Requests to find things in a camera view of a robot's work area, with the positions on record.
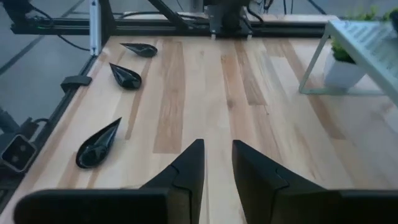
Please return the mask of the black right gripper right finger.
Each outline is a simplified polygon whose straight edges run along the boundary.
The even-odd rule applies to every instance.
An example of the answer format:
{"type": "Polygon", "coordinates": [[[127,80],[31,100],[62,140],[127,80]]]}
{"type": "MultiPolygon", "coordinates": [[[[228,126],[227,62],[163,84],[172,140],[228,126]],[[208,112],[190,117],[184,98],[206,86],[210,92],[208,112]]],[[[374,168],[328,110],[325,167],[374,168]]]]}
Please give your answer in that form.
{"type": "Polygon", "coordinates": [[[292,172],[240,140],[234,179],[247,224],[331,223],[341,195],[292,172]]]}

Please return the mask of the green plant in white pot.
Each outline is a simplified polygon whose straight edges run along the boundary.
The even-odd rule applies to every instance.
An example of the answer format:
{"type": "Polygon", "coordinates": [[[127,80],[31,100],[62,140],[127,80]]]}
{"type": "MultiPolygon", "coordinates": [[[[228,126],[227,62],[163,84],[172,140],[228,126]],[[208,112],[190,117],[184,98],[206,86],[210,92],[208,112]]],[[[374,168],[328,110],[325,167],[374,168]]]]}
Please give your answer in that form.
{"type": "MultiPolygon", "coordinates": [[[[386,22],[391,19],[391,14],[396,14],[398,18],[398,7],[387,11],[381,17],[376,15],[376,10],[372,7],[369,12],[349,15],[344,17],[344,20],[386,22]]],[[[331,52],[328,55],[324,68],[324,85],[332,88],[349,89],[354,87],[365,76],[365,73],[333,37],[331,52]]]]}

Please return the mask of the green perforated metal shelf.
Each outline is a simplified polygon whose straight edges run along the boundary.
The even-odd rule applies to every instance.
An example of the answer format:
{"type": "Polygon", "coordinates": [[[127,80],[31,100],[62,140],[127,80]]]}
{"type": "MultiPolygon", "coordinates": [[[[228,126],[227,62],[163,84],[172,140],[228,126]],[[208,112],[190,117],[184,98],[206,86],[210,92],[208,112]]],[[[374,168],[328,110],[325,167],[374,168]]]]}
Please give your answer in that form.
{"type": "Polygon", "coordinates": [[[298,92],[306,95],[388,96],[398,106],[398,34],[390,22],[328,21],[315,53],[299,84],[298,92]],[[322,52],[327,38],[334,37],[366,74],[378,90],[342,88],[306,88],[306,82],[322,52]]]}

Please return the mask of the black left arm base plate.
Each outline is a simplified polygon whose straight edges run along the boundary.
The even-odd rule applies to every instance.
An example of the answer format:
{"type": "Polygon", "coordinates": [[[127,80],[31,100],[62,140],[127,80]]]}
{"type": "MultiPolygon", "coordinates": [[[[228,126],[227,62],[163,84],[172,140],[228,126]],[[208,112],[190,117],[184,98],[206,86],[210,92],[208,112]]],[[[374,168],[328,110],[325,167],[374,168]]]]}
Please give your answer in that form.
{"type": "Polygon", "coordinates": [[[237,32],[225,32],[221,29],[221,13],[217,5],[209,5],[205,9],[206,15],[208,16],[210,24],[210,32],[213,39],[215,38],[251,38],[252,30],[248,26],[246,12],[244,9],[241,10],[241,30],[237,32]]]}

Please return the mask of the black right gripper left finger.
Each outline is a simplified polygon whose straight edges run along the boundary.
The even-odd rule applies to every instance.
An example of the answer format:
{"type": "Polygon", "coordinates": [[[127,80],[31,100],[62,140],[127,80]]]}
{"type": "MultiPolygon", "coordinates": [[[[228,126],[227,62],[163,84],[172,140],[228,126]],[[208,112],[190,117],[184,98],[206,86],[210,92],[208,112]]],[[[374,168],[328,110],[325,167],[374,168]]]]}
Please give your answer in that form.
{"type": "Polygon", "coordinates": [[[194,140],[164,170],[140,187],[160,197],[150,202],[149,224],[198,224],[205,178],[205,142],[194,140]]]}

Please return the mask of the silver aluminium post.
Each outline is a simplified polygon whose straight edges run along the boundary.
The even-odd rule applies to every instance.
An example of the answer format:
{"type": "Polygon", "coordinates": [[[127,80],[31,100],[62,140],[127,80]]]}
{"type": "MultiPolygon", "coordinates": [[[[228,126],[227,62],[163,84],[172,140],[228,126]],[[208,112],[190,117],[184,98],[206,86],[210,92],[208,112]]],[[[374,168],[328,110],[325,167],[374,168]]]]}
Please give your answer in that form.
{"type": "Polygon", "coordinates": [[[101,52],[101,6],[99,0],[90,0],[90,54],[101,52]]]}

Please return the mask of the black edge clamp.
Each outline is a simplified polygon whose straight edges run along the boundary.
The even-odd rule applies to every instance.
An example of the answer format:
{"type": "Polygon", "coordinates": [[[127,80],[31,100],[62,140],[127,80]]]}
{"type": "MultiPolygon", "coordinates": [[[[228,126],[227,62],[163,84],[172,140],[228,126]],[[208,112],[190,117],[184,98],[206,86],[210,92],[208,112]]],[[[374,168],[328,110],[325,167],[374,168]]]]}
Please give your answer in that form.
{"type": "Polygon", "coordinates": [[[81,86],[89,86],[92,81],[91,77],[76,75],[66,77],[63,82],[61,82],[60,86],[64,93],[67,93],[70,90],[77,90],[81,86]]]}

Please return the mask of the black teardrop mini plate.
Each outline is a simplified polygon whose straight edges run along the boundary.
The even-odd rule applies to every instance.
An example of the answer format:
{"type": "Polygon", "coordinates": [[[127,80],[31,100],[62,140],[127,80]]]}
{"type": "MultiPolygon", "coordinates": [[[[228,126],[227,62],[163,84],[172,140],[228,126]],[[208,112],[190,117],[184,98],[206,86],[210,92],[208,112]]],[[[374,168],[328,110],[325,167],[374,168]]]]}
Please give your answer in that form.
{"type": "Polygon", "coordinates": [[[121,120],[122,117],[100,129],[79,147],[75,158],[75,163],[79,168],[94,169],[106,160],[121,120]]]}
{"type": "Polygon", "coordinates": [[[141,57],[152,58],[158,53],[158,49],[150,44],[121,43],[121,45],[141,57]]]}
{"type": "Polygon", "coordinates": [[[113,63],[110,63],[109,66],[113,73],[113,77],[122,88],[126,90],[137,90],[141,87],[142,78],[138,73],[113,63]]]}

